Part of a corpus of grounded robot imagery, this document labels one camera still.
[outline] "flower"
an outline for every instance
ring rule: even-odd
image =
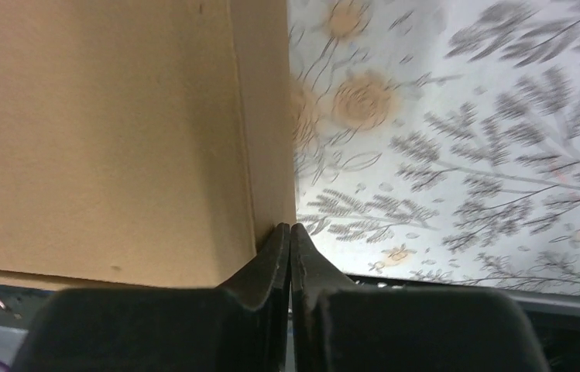
[[[394,91],[373,72],[345,80],[333,100],[333,116],[354,130],[370,130],[381,125],[397,104]]]
[[[296,78],[292,78],[290,83],[290,106],[294,119],[294,146],[301,148],[316,135],[319,110],[315,94]]]
[[[366,11],[369,6],[360,2],[336,2],[326,20],[326,32],[334,39],[346,41],[360,35],[369,24]]]

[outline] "cardboard box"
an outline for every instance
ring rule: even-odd
[[[0,1],[0,284],[214,286],[291,223],[285,7]]]

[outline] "cardboard surface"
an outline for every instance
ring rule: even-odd
[[[285,5],[235,3],[0,2],[0,282],[212,286],[291,222]]]

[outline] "plant stem print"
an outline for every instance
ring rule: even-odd
[[[580,0],[292,0],[290,59],[341,270],[580,296]]]

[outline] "floral pattern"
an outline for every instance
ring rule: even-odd
[[[290,0],[297,214],[344,272],[580,296],[580,0]]]

